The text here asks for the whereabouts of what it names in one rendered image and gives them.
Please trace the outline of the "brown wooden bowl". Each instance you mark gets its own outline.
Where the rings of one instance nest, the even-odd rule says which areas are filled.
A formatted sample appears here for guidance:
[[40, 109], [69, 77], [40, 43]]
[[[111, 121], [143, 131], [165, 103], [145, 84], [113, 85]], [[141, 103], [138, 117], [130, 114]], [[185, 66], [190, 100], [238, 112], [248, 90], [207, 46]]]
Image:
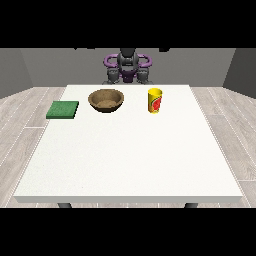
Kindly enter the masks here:
[[115, 89], [99, 89], [88, 96], [89, 104], [98, 112], [111, 113], [124, 102], [124, 94]]

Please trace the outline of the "yellow cup with melon print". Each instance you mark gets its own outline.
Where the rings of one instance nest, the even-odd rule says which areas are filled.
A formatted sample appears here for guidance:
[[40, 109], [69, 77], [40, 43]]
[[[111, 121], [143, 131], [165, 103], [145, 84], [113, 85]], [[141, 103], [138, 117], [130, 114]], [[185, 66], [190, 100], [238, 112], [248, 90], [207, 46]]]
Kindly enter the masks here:
[[150, 88], [148, 90], [148, 111], [151, 114], [159, 112], [162, 101], [162, 90], [159, 88]]

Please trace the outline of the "green square pad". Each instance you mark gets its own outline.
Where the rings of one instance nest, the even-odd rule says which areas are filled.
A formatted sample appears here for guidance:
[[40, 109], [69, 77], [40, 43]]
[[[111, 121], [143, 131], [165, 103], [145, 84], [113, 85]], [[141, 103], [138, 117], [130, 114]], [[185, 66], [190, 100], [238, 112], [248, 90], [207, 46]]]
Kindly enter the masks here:
[[73, 119], [75, 117], [78, 101], [54, 101], [47, 114], [47, 119]]

